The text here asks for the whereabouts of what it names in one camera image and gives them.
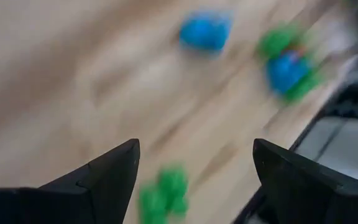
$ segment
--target toy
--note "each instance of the toy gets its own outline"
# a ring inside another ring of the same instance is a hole
[[[139,191],[139,215],[141,223],[164,224],[166,216],[184,217],[188,210],[186,198],[188,179],[181,166],[161,169],[157,183],[142,185]]]
[[[197,12],[182,25],[180,40],[194,49],[220,52],[229,37],[231,24],[231,17],[221,12]]]
[[[295,27],[280,25],[268,31],[258,46],[259,54],[267,59],[271,87],[288,102],[302,98],[319,83],[302,37]]]

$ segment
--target blue block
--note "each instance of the blue block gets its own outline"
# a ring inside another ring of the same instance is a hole
[[[267,75],[272,88],[284,95],[310,72],[306,59],[294,61],[292,55],[284,54],[267,62]]]
[[[231,30],[229,15],[219,12],[199,12],[190,16],[182,25],[180,39],[199,50],[222,51]]]

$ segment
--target green toy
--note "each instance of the green toy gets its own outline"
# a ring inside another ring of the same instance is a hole
[[[139,191],[139,216],[143,224],[167,223],[167,215],[184,217],[188,210],[188,178],[182,166],[161,169],[157,183],[142,185]]]
[[[274,58],[292,43],[301,42],[300,32],[295,26],[279,25],[267,33],[259,41],[259,54],[263,57]]]
[[[305,75],[293,88],[285,93],[284,100],[288,103],[302,99],[310,90],[321,83],[319,75],[315,71]]]

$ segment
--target floor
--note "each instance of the floor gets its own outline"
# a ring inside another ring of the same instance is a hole
[[[316,22],[297,17],[314,2],[0,1],[0,187],[40,186],[139,138],[124,223],[137,223],[139,184],[172,162],[190,177],[184,222],[229,223],[260,185],[253,140],[289,147],[338,84],[328,78],[284,108],[255,57],[269,27]],[[178,45],[181,21],[199,8],[234,13],[219,56]]]

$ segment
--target blue toy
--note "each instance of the blue toy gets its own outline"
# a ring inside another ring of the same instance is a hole
[[[210,52],[222,51],[231,30],[232,19],[221,12],[197,12],[182,25],[180,39],[186,45]]]
[[[293,88],[310,71],[308,61],[304,58],[298,59],[296,52],[292,51],[267,62],[270,84],[273,90],[281,95]]]

